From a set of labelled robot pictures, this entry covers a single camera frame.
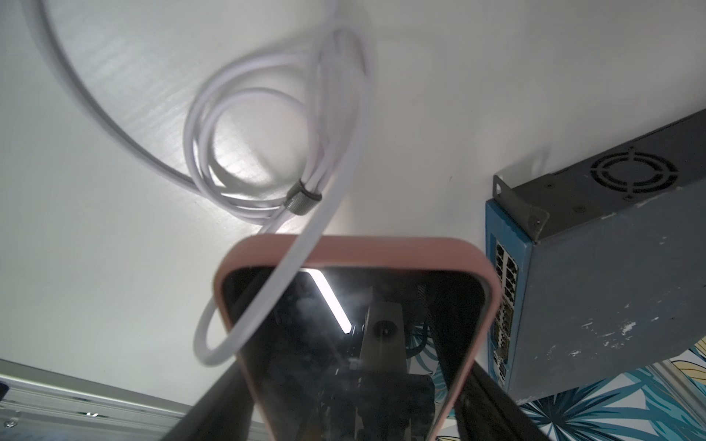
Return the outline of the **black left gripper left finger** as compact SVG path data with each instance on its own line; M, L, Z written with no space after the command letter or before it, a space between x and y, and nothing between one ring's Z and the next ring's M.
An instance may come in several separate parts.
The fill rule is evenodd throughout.
M244 441L251 426L254 399L246 376L233 362L163 441Z

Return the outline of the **black phone pink case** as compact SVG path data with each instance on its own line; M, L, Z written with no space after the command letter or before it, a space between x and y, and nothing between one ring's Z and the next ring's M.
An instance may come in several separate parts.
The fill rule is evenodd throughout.
M274 440L431 440L500 297L465 241L326 236L237 363Z

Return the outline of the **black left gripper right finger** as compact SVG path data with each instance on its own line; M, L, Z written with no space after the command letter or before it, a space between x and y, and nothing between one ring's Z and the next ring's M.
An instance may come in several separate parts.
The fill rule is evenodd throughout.
M474 364L454 411L461 440L548 440L487 372Z

